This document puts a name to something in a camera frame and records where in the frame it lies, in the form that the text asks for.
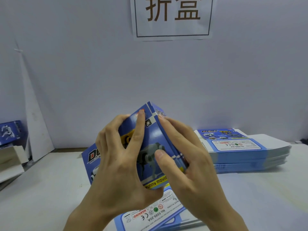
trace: white table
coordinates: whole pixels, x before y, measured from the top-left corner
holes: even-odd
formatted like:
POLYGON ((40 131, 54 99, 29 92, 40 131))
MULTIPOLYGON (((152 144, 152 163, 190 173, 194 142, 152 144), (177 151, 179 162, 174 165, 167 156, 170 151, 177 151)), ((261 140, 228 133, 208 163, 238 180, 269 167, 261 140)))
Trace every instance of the white table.
MULTIPOLYGON (((62 230, 90 187, 80 152, 49 153, 0 192, 0 230, 62 230)), ((248 180, 308 211, 308 146, 295 144, 288 162, 248 180)), ((114 231, 110 223, 107 231, 114 231)), ((206 227, 191 229, 208 230, 206 227)))

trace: white wall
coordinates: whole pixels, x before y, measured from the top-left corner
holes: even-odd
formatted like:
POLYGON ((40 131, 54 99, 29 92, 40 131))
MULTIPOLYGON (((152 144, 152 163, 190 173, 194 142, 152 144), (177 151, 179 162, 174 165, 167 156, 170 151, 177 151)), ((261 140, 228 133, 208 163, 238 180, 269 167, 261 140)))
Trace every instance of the white wall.
POLYGON ((171 42, 134 42, 129 0, 6 4, 55 147, 148 100, 194 128, 308 134, 308 0, 218 0, 213 39, 171 42))
POLYGON ((26 124, 25 102, 14 33, 0 0, 0 123, 22 120, 26 124))

